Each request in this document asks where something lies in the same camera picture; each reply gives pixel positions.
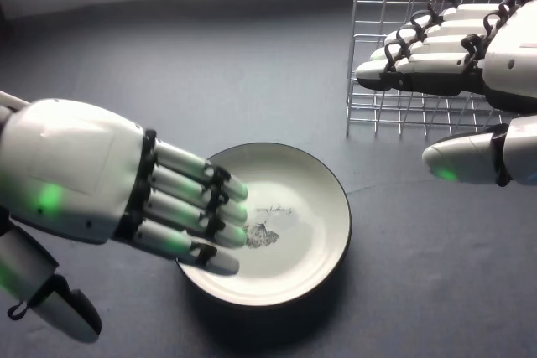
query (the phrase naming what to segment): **gray table surface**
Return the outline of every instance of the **gray table surface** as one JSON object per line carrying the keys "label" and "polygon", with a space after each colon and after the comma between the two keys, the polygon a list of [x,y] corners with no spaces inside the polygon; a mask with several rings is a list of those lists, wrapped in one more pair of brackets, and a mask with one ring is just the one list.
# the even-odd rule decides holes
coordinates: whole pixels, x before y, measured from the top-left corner
{"label": "gray table surface", "polygon": [[[34,314],[0,316],[12,357],[537,356],[535,191],[432,178],[421,130],[345,137],[350,0],[112,5],[17,22],[0,88],[103,106],[201,156],[278,142],[343,184],[353,233],[333,278],[299,305],[215,304],[173,262],[37,231],[101,339],[80,345]],[[13,300],[0,293],[0,310]]]}

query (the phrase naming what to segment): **dish rack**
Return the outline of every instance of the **dish rack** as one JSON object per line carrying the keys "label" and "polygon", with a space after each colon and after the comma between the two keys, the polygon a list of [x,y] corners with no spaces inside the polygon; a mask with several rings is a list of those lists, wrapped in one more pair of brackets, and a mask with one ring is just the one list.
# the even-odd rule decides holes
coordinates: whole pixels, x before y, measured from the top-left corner
{"label": "dish rack", "polygon": [[[354,70],[383,46],[390,32],[398,29],[429,0],[354,0],[347,67],[347,136],[351,123],[423,131],[425,137],[451,136],[479,131],[497,123],[509,123],[513,114],[491,108],[484,96],[462,92],[459,96],[429,96],[417,92],[372,91],[360,86]],[[499,3],[502,0],[457,0],[459,3]]]}

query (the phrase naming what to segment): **robotic hand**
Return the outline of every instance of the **robotic hand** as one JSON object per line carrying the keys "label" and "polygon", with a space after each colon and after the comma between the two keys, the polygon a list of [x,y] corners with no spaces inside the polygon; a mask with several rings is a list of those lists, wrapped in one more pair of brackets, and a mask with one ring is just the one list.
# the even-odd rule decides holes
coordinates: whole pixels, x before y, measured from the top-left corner
{"label": "robotic hand", "polygon": [[101,320],[58,263],[11,219],[92,244],[108,239],[221,275],[238,261],[201,241],[246,241],[246,186],[225,169],[168,143],[154,130],[80,102],[31,104],[0,92],[0,286],[81,342],[98,339]]}
{"label": "robotic hand", "polygon": [[[449,2],[442,13],[435,2]],[[454,96],[482,94],[508,112],[537,113],[537,0],[462,4],[430,0],[410,24],[356,70],[366,88]],[[457,134],[429,146],[431,173],[474,184],[510,180],[537,184],[537,116],[519,117],[480,133]]]}

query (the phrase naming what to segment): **plate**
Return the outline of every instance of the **plate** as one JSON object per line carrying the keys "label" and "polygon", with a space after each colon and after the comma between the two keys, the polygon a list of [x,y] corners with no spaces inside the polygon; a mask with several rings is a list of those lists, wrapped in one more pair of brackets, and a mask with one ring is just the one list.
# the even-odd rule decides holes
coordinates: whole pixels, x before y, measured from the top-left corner
{"label": "plate", "polygon": [[231,251],[237,275],[223,277],[179,264],[200,289],[221,301],[268,307],[318,287],[345,256],[351,211],[336,176],[298,148],[251,143],[209,158],[248,187],[247,245]]}

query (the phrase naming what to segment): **printed design on plate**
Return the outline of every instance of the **printed design on plate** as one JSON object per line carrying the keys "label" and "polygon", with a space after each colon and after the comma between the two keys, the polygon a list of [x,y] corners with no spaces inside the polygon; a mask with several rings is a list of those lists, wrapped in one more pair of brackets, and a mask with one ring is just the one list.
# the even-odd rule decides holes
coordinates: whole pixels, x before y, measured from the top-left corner
{"label": "printed design on plate", "polygon": [[263,222],[258,222],[257,224],[246,224],[244,226],[244,230],[246,231],[247,237],[246,246],[250,249],[257,249],[261,246],[268,246],[278,241],[279,235],[276,232],[267,229],[267,221],[269,221],[271,217],[275,218],[277,216],[289,216],[293,214],[292,209],[286,209],[280,204],[276,206],[271,205],[268,207],[258,207],[257,209],[255,209],[255,211],[263,218],[265,218],[265,220]]}

